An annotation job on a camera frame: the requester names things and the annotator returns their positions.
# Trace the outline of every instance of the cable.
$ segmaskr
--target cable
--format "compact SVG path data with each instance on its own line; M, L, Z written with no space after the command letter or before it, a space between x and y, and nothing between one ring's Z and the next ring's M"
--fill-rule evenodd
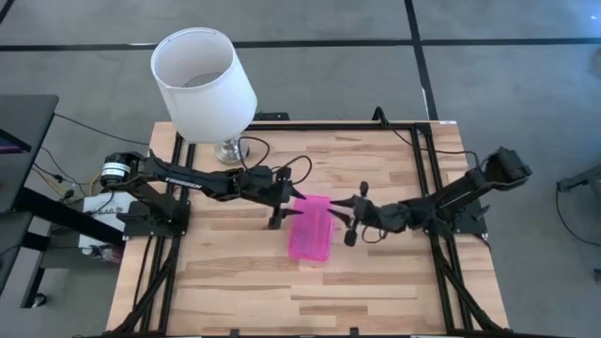
M361 239L367 243L367 244L376 244L376 243L380 243L382 240L384 240L384 235L382 235L382 229L378 229L378 235L379 235L379 239L376 240L367 240L365 239L365 232L367 231L367 226L363 227L363 231L361 232Z
M309 176L309 174L311 174L311 171L313 170L313 162L311 161L311 158L309 158L307 155L299 155L299 156L295 157L294 159L290 160L288 163L282 165L279 169L274 171L273 174L280 172L284 168L289 168L290 164L292 164L295 161L298 161L300 159L306 159L309 162L309 169L307 170L307 174L305 174L304 177L302 177L300 180L298 180L296 182L292 182L292 185L295 186L297 184L301 184L305 179L307 179L307 177Z
M270 154L271 147L270 147L270 144L267 141L262 140L262 139L260 139L258 137L254 137L254 136L240 136L240 138L238 139L238 155L240 156L240 163L242 164L242 167L244 168L244 170L251 172L251 169L253 169L253 168L249 169L249 167L244 162L244 157L242 156L242 149L240 147L240 140L242 140L242 139L255 140L255 141L258 141L258 142L264 144L267 147L267 151L265 152L265 155L263 155L263 158L261 158L261 160L257 164L255 164L253 166L253 168L255 168L256 166L258 166L261 163L263 163L263 161ZM284 164L282 166L279 166L279 165L274 166L274 167L271 168L271 173L275 175L280 170L282 170L284 168L288 168L290 166L290 164L292 164L295 161L298 161L300 159L306 159L309 162L309 169L307 170L307 174L305 174L304 177L302 177L300 180L298 180L296 182L292 182L292 185L294 186L294 185L297 185L297 184L301 184L305 179L307 179L307 177L311 174L311 171L313 170L313 162L311 161L311 158L309 158L307 155L299 155L299 156L295 157L294 159L290 160L288 163L286 163L286 164Z
M408 144L409 146L413 146L413 144L409 141L407 141L407 139L405 139L405 137L401 136L401 134L399 134L398 132L396 132L395 130L391 129L392 132L394 132L394 134L396 136L398 136L401 140L403 140L403 142L405 142L406 144ZM421 151L428 151L428 149L424 149L424 148L420 148ZM462 151L446 151L446 150L435 150L436 153L439 154L449 154L449 155L461 155L461 154L470 154L471 156L473 156L473 158L476 160L476 166L480 167L481 163L480 160L478 159L478 154L476 154L475 152L471 151L471 150L462 150Z
M87 188L87 194L89 194L90 196L94 195L94 184L96 184L96 182L100 179L100 176L102 175L102 173L97 173L94 178L92 178L92 180L89 183L89 187Z
M240 136L238 138L238 155L240 156L240 164L242 164L242 167L244 168L244 170L249 171L248 166L246 166L246 163L244 162L244 156L242 156L242 148L240 146L240 141L244 140L244 139L258 141L258 142L262 143L263 145L265 145L267 147L267 151L265 152L265 155L263 155L263 158L261 158L261 160L259 162L257 162L255 165L253 165L253 168L255 168L255 167L261 165L261 163L263 163L263 161L270 154L271 147L270 147L270 144L267 143L267 141L261 140L258 137L254 137L254 136Z
M482 235L479 234L473 234L476 238L480 239L480 241L482 241L486 247L488 247L488 250L492 250L490 248L490 243L488 243L488 240L486 240L486 238L484 238Z
M32 168L33 170L36 170L36 169L37 169L37 170L41 171L42 173L44 173L44 174L46 174L46 175L48 175L48 176L50 176L50 177L54 178L54 179L56 180L56 182L58 182L58 183L62 183L62 182L69 182L69 183L72 183L72 184L76 184L76 185L78 185L78 186L80 187L80 191L82 191L82 188L81 188L81 186L86 184L86 183L78 183L78 182L74 182L74 181L72 181L72 180L69 180L69 179L66 179L66 178L64 178L64 177L60 176L59 174L53 174L53 173L49 172L48 170L46 170L46 169L44 169L44 168L40 167L40 166L39 166L37 163L34 163L34 166L35 166L36 168ZM69 197L67 197L67 196L63 196L63 198L64 198L64 199L69 199L69 198L71 198L71 196L69 196Z
M572 231L572 229L570 229L570 227L567 226L567 223L565 223L565 220L563 219L562 212L560 211L560 187L559 186L557 186L555 189L555 208L557 209L557 215L560 217L560 221L562 221L563 227L565 227L565 229L567 229L567 231L570 234L572 234L572 236L574 236L576 239L578 239L581 242L601 247L601 243L595 243L595 242L586 240L586 239L576 235L576 233L574 233L574 231Z
M67 182L70 182L70 183L76 184L76 185L79 187L79 190L80 190L80 192L82 192L82 194L83 194L84 196L86 196L86 194L85 194L85 192L84 192L84 189L82 189L82 185L83 185L84 183L79 183L77 180L75 180L75 178L73 178L73 177L71 177L69 174L67 174L67 173L66 173L66 172L63 170L63 168L61 168L61 167L60 167L60 165L58 165L58 162L56 162L56 160L54 159L54 156L53 156L53 154L50 152L50 150L46 149L46 148L45 148L45 147L43 147L43 146L41 146L41 147L40 147L40 149L44 150L44 151L45 151L45 152L48 154L48 156L50 157L50 160L51 160L51 161L54 163L54 165L56 166L56 168L58 168L58 170L59 170L61 173L63 173L63 175L64 175L64 176L66 176L67 178L69 178L70 180L64 179L63 177L60 177L60 176L57 176L57 177L60 177L60 178L56 178L56 179L57 179L57 180L59 180L59 181L60 181L60 179L64 179L64 180L66 180Z
M108 132L99 131L99 130L97 130L96 128L92 128L92 127L90 127L90 126L87 126L87 125L85 125L85 124L83 124L83 123L81 123L81 122L78 122L78 121L76 121L76 120L74 120L74 119L72 119L72 118L70 118L70 117L66 117L66 116L64 116L64 115L61 115L61 114L58 114L58 113L54 113L54 115L55 115L55 116L58 116L58 117L60 117L60 118L64 118L64 119L66 119L66 120L68 120L68 121L70 121L70 122L72 122L72 123L75 123L75 124L76 124L76 125L78 125L78 126L81 126L81 127L87 128L87 129L89 129L89 130L91 130L91 131L95 131L95 132L97 132L97 133L101 133L102 135L105 135L105 136L108 136L108 137L113 137L114 139L117 139L117 140L121 140L121 141L124 141L124 142L129 142L129 143L137 144L137 145L140 145L140 146L150 146L150 144L148 144L148 143L145 143L145 142L133 141L133 140L129 140L129 139L126 139L126 138L123 138L123 137L119 137L119 136L112 135L112 134L110 134L110 133L108 133Z
M51 181L49 181L48 179L46 179L46 177L36 168L31 168L31 170L33 170L36 174L38 174L41 179L44 180L44 182L46 182L46 184L52 188L54 190L54 192L56 192L56 194L58 194L61 198L67 193L67 192L60 192L59 190L61 190L62 188L59 188L58 186L55 186Z
M111 192L111 198L109 198L108 201L106 201L106 203L104 203L102 205L102 207L99 207L96 211L87 211L84 212L84 214L88 215L88 216L93 216L96 215L97 213L99 213L104 207L108 206L109 203L111 203L111 201L113 201L113 197L115 197L115 192Z
M152 241L152 236L148 237L148 241L146 242L146 247L144 248L144 258L142 258L142 266L140 267L140 275L138 276L138 284L135 286L135 293L133 294L133 305L132 311L135 309L135 304L138 302L138 294L140 293L140 286L142 284L142 276L144 275L144 269L146 267L146 257L148 256L148 249L150 248L150 242Z

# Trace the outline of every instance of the white lampshade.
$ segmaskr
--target white lampshade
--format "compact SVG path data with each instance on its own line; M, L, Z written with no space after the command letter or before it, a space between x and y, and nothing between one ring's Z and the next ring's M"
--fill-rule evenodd
M240 134L256 111L256 94L223 33L189 28L163 40L152 54L152 74L181 136L216 143Z

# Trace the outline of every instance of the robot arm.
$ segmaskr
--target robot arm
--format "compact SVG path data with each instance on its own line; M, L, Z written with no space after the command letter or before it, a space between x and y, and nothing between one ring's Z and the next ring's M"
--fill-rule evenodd
M147 184L162 181L196 189L207 197L221 202L242 198L273 207L270 228L279 228L279 222L285 216L299 213L280 208L281 204L287 203L291 196L305 198L293 187L291 174L289 167L272 171L265 165L248 170L234 168L205 173L162 161L150 150L149 157L136 152L115 153L108 156L102 166L100 183L109 191L130 193L150 209L155 219L172 220L176 217L175 198L158 193Z
M532 174L513 150L501 147L486 158L486 169L481 166L470 169L459 180L444 187L441 191L425 198L375 206L366 198L368 185L362 182L361 195L349 199L332 201L339 207L350 207L353 216L330 209L330 212L347 226L345 244L354 246L357 240L357 226L374 227L388 232L401 233L407 229L421 229L429 224L438 226L443 236L450 235L446 223L452 222L457 213L467 204L475 201L491 190L509 191L524 184Z

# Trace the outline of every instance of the wire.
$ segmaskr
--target wire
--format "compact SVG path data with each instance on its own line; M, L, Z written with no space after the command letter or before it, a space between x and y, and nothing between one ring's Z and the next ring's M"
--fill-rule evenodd
M576 239L580 240L581 242L601 247L601 243L595 243L595 242L586 240L586 239L576 235L576 233L574 233L574 231L572 231L572 229L570 229L570 227L567 226L567 223L565 223L565 220L563 219L562 212L560 211L560 187L559 186L557 186L555 189L555 208L557 209L557 215L560 217L560 221L562 221L563 227L565 227L565 229L567 229L567 231L570 234L572 234L572 236L574 236Z
M44 182L46 182L46 184L50 188L52 188L54 190L54 192L56 192L60 197L63 197L67 193L67 192L64 192L64 191L60 192L60 190L62 190L62 188L60 188L59 186L55 186L53 184L53 182L50 181L50 180L48 180L38 169L31 168L31 170L33 170L36 174L38 174L41 177L41 179L43 179Z
M302 177L300 180L298 180L296 182L292 182L292 185L295 186L297 184L301 184L305 179L307 179L307 177L309 176L309 174L311 174L311 171L313 170L313 162L311 161L311 158L309 158L307 155L299 155L299 156L295 157L294 159L290 160L288 163L282 165L279 169L274 171L273 174L280 172L284 168L289 168L290 164L292 164L295 161L298 161L300 159L306 159L309 162L309 169L307 170L307 174L305 174L304 177Z
M244 162L244 157L242 156L242 149L240 147L240 140L242 139L249 139L249 140L255 140L258 141L262 144L264 144L267 147L267 151L265 152L265 155L263 155L263 158L261 158L261 160L255 164L252 168L249 169L249 167L246 165L246 163ZM253 174L253 172L251 171L252 169L254 169L256 166L260 165L261 163L263 163L263 161L268 157L268 155L270 154L270 144L265 141L262 140L258 137L254 137L254 136L240 136L240 138L238 139L238 155L240 156L240 163L242 164L242 167L244 168L244 170L251 172L251 175ZM294 159L290 160L288 163L280 166L274 166L271 168L271 173L272 174L277 174L278 172L280 172L282 169L284 168L288 168L290 167L290 164L294 163L295 161L298 161L300 159L306 159L309 162L309 169L307 170L307 174L304 175L304 177L302 177L300 180L296 181L296 182L292 182L292 185L297 185L297 184L301 184L305 179L307 179L307 177L311 174L311 171L313 170L313 162L311 161L311 158L309 158L307 155L299 155L297 157L295 157Z
M399 134L398 132L396 132L393 129L391 129L391 131L394 132L394 134L396 136L398 136L401 140L403 140L403 142L405 142L409 146L413 146L413 144L411 142L407 141L407 139L405 137L401 136L401 134ZM428 151L428 149L424 149L424 148L420 148L420 150L421 151ZM477 167L481 167L481 165L484 164L484 163L482 163L482 164L480 163L480 160L478 159L478 154L476 154L475 152L473 152L471 150L462 150L462 151L435 150L435 152L437 152L439 154L449 154L449 155L470 154L476 160L476 166Z
M265 145L267 147L267 151L265 152L265 155L263 155L263 158L261 158L261 160L259 162L257 162L255 165L253 165L253 168L255 168L255 167L261 165L261 163L263 163L263 161L270 154L271 147L270 147L270 144L267 143L267 141L261 140L258 137L254 137L254 136L240 136L238 138L238 155L240 156L240 164L242 164L242 167L244 168L244 170L249 171L248 166L246 166L246 163L244 162L244 156L242 156L242 147L240 146L240 141L244 140L244 139L258 141L258 142L262 143L263 145Z
M91 130L91 131L95 131L95 132L97 132L97 133L101 133L102 135L105 135L105 136L108 136L108 137L113 137L114 139L117 139L117 140L121 140L121 141L124 141L124 142L129 142L129 143L137 144L137 145L140 145L140 146L150 146L150 144L148 144L148 143L145 143L145 142L133 141L133 140L129 140L129 139L126 139L126 138L123 138L123 137L119 137L119 136L112 135L112 134L110 134L110 133L108 133L108 132L99 131L99 130L97 130L96 128L92 128L92 127L90 127L90 126L87 126L87 125L85 125L85 124L83 124L83 123L81 123L81 122L78 122L78 121L76 121L76 120L74 120L74 119L72 119L72 118L70 118L70 117L66 117L66 116L64 116L64 115L61 115L61 114L58 114L58 113L54 113L54 115L55 115L55 116L58 116L58 117L60 117L60 118L64 118L64 119L66 119L66 120L68 120L68 121L70 121L70 122L72 122L72 123L75 123L75 124L76 124L76 125L78 125L78 126L81 126L81 127L87 128L87 129L89 129L89 130Z
M96 184L96 182L100 179L100 175L102 175L102 173L97 173L89 183L89 187L87 188L87 194L89 194L90 196L94 195L94 184Z
M54 247L54 246L50 246L48 247L48 251L52 251L52 250L64 250L64 249L86 249L88 247L80 247L80 246L70 246L70 247Z
M83 185L84 183L79 183L79 182L78 182L78 181L77 181L75 178L73 178L73 177L71 177L69 174L67 174L67 173L66 173L66 172L63 170L63 168L61 168L61 167L60 167L60 165L58 165L58 162L57 162L57 161L54 159L54 156L53 156L53 154L50 152L50 150L46 149L46 148L45 148L45 147L43 147L43 146L41 146L41 147L40 147L40 149L44 150L44 151L45 151L45 152L48 154L48 156L50 157L50 160L51 160L51 161L54 163L54 165L56 166L56 168L58 168L58 170L59 170L61 173L63 173L63 175L64 175L64 176L66 176L67 178L69 178L69 179L70 179L70 180L68 180L68 179L65 179L65 180L66 180L67 182L70 182L70 183L76 184L76 185L79 187L79 190L80 190L80 192L82 192L82 194L83 194L84 196L86 196L86 194L85 194L85 192L84 192L84 189L82 189L82 185Z
M367 232L367 226L364 226L363 231L361 232L361 239L367 244L376 244L376 243L380 243L382 240L384 240L384 235L382 234L382 229L378 229L379 239L376 239L376 240L365 239L365 232Z
M148 237L148 241L146 242L146 247L144 248L144 258L142 258L142 266L140 267L140 275L138 276L138 284L135 286L135 293L133 294L133 305L132 311L135 309L135 304L138 302L138 294L140 293L140 286L142 284L142 276L144 275L144 269L146 267L146 257L148 256L148 249L150 248L150 242L152 241L152 236Z
M99 213L104 207L108 206L109 203L111 203L111 201L113 201L113 197L115 197L115 192L111 192L111 198L109 198L108 201L106 201L106 203L104 203L102 205L102 207L99 207L96 211L87 211L85 212L86 215L88 216L93 216L96 215L97 213Z
M492 250L492 248L490 248L490 243L488 243L488 240L486 240L486 238L484 238L483 235L479 235L479 234L473 234L476 238L480 239L480 241L482 241L486 247L488 247L488 250Z

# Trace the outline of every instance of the pink container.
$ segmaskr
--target pink container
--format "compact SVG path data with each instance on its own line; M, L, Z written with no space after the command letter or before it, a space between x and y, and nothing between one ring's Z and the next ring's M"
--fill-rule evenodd
M296 259L325 262L330 258L332 215L328 212L330 197L305 195L298 198L294 209L304 212L293 216L288 255Z

